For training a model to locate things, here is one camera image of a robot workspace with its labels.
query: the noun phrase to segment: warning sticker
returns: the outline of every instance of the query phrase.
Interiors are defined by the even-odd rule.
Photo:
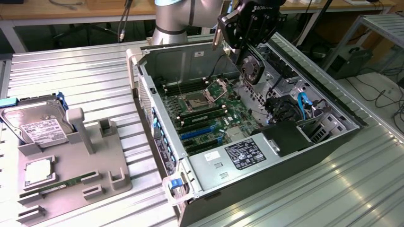
[[[194,57],[202,57],[204,56],[204,51],[194,52],[193,56]]]
[[[56,119],[21,125],[21,128],[36,144],[49,143],[66,138]]]
[[[208,154],[204,154],[204,158],[206,159],[208,162],[216,158],[220,158],[220,154],[218,154],[217,150]]]
[[[237,170],[242,170],[246,167],[266,160],[260,148],[253,142],[253,139],[248,139],[225,147],[225,151],[233,161]]]

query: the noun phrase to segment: blue latch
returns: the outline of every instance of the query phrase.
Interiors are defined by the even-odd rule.
[[[58,98],[58,100],[61,101],[62,108],[64,108],[65,110],[68,110],[69,107],[68,107],[68,104],[66,104],[65,101],[64,101],[64,94],[62,94],[61,92],[58,92],[58,93],[56,94],[56,98]]]
[[[17,98],[4,98],[0,99],[0,108],[17,105]]]
[[[156,127],[157,126],[157,118],[154,117],[154,119],[153,119],[153,127]]]
[[[182,186],[181,178],[170,180],[169,189],[173,190],[173,189],[178,188],[180,186]]]

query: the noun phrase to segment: hard drive label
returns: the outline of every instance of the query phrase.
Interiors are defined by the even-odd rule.
[[[21,125],[21,129],[36,144],[49,143],[66,138],[56,119]]]

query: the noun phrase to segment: white label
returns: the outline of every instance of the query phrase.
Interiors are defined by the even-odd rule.
[[[217,150],[208,154],[204,154],[204,158],[206,159],[206,161],[212,161],[213,159],[216,159],[218,157],[220,157],[220,154],[218,154]]]
[[[197,121],[200,121],[202,119],[206,119],[206,118],[208,118],[208,116],[204,116],[204,117],[200,117],[200,118],[194,118],[190,122],[197,122]]]
[[[202,55],[204,55],[204,51],[200,51],[200,52],[194,52],[194,57],[202,57]]]
[[[65,188],[65,187],[66,187],[66,185],[62,184],[62,185],[60,185],[60,186],[57,186],[57,187],[54,187],[54,188],[50,188],[50,189],[48,189],[48,190],[41,191],[40,194],[41,194],[41,195],[42,195],[42,194],[46,194],[46,193],[53,192],[53,191],[57,191],[58,189],[62,189],[62,188]]]
[[[66,138],[56,119],[21,125],[21,128],[36,144],[49,143]]]

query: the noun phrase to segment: aluminum slotted table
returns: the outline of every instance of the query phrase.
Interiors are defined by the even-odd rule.
[[[316,166],[252,195],[192,226],[401,226],[404,224],[404,137],[358,104],[338,83],[278,35],[289,53],[368,123],[360,134]],[[64,92],[84,109],[85,123],[110,117],[133,188],[37,226],[177,226],[166,202],[129,90],[125,50],[145,42],[16,54],[2,68],[2,94],[12,97]],[[13,169],[16,139],[0,136],[0,226],[16,227]]]

